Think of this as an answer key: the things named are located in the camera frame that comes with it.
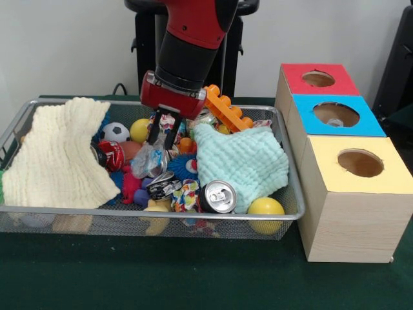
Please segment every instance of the purple ball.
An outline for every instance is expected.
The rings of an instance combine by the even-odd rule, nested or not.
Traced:
[[[137,191],[135,191],[134,203],[137,203],[138,205],[147,208],[149,199],[149,194],[145,189],[138,189]]]
[[[150,182],[152,182],[154,179],[152,179],[152,178],[145,178],[145,179],[143,179],[142,180],[142,189],[146,189],[146,186],[148,186],[148,184],[150,183]]]

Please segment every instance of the light blue cloth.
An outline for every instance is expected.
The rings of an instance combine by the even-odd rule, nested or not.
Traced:
[[[288,184],[288,158],[268,127],[221,134],[210,125],[194,128],[201,186],[223,180],[237,193],[236,213]]]

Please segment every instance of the yellow ball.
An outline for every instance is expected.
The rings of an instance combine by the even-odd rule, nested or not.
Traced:
[[[132,141],[143,143],[148,136],[149,119],[141,118],[132,124],[130,128],[130,138]]]
[[[218,126],[218,132],[222,134],[230,134],[230,131],[228,130],[227,126],[222,125],[222,124]]]
[[[248,214],[284,215],[283,206],[275,199],[262,197],[254,200],[248,208]],[[251,228],[259,234],[275,234],[283,224],[282,221],[248,221]]]

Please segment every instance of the white wall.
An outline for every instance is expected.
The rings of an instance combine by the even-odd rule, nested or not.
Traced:
[[[137,94],[134,27],[120,0],[1,0],[0,82],[14,112],[40,94],[103,95],[118,82]]]
[[[237,96],[274,96],[281,63],[342,63],[373,104],[407,0],[261,0],[244,18]]]
[[[282,62],[343,63],[374,100],[407,0],[261,0],[244,18],[237,96],[274,96]],[[134,13],[121,0],[0,1],[0,132],[39,94],[137,94]]]

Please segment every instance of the box stack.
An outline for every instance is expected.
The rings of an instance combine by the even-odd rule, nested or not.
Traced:
[[[307,200],[310,262],[389,262],[413,213],[413,177],[342,65],[283,64],[276,108]]]

